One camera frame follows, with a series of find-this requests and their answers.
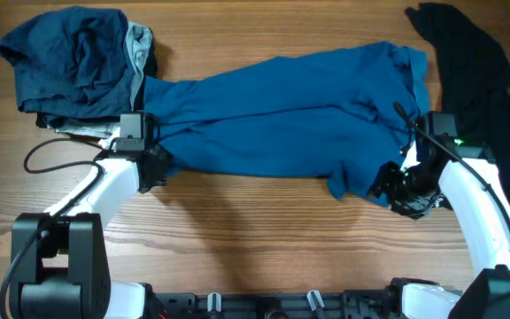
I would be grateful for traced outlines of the blue polo shirt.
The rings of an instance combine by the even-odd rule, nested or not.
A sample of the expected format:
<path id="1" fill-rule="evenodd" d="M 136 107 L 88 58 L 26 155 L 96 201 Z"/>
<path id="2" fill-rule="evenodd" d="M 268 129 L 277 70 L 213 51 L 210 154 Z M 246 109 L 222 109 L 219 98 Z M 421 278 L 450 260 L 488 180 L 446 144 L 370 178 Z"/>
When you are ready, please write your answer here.
<path id="1" fill-rule="evenodd" d="M 366 197 L 429 110 L 424 52 L 389 42 L 276 57 L 198 81 L 149 79 L 144 109 L 180 169 L 323 177 Z"/>

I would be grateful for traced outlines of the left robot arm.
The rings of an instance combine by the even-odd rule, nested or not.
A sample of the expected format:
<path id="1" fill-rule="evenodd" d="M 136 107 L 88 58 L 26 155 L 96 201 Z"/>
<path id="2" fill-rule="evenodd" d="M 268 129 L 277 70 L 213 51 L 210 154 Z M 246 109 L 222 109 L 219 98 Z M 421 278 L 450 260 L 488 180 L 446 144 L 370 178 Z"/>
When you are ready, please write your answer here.
<path id="1" fill-rule="evenodd" d="M 12 225 L 11 264 L 0 288 L 3 318 L 166 318 L 149 284 L 111 279 L 104 227 L 121 204 L 166 182 L 172 157 L 160 121 L 123 113 L 120 132 L 87 161 L 86 178 L 44 213 Z"/>

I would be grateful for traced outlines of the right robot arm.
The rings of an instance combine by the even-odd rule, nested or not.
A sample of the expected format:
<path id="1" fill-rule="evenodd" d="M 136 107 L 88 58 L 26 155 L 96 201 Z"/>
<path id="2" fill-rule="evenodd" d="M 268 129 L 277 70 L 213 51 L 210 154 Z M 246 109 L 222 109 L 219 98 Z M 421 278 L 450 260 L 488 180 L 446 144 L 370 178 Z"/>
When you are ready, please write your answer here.
<path id="1" fill-rule="evenodd" d="M 498 169 L 483 144 L 457 137 L 454 118 L 427 113 L 413 122 L 401 105 L 409 144 L 405 161 L 381 166 L 368 194 L 417 220 L 444 198 L 467 243 L 475 279 L 462 293 L 420 279 L 394 279 L 384 290 L 382 316 L 510 318 L 510 206 Z"/>

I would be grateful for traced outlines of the black shirt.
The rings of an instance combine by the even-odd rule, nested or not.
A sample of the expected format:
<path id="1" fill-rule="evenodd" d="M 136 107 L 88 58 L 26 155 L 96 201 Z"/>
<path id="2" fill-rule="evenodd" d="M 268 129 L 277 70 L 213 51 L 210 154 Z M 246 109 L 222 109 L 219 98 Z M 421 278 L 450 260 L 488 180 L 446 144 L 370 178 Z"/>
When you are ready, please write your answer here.
<path id="1" fill-rule="evenodd" d="M 450 4 L 421 3 L 405 15 L 436 51 L 442 111 L 460 136 L 490 146 L 510 203 L 510 64 L 502 46 Z"/>

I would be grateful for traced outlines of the dark navy folded garment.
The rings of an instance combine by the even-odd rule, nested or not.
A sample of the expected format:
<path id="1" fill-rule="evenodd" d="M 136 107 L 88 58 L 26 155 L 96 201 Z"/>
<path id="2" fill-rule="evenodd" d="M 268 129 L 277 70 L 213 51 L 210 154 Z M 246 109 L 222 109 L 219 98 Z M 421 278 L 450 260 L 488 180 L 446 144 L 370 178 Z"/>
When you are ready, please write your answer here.
<path id="1" fill-rule="evenodd" d="M 46 12 L 0 40 L 14 71 L 17 107 L 59 118 L 117 117 L 130 110 L 126 15 L 72 6 Z"/>

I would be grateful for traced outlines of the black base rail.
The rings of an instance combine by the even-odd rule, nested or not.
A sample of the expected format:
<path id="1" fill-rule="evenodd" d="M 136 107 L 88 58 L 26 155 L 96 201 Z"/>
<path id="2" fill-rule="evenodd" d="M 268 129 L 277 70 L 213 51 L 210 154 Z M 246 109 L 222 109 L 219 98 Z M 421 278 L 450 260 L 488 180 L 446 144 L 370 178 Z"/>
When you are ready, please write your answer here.
<path id="1" fill-rule="evenodd" d="M 460 299 L 439 285 L 390 284 L 381 290 L 295 294 L 154 293 L 146 318 L 169 319 L 358 319 L 446 318 Z"/>

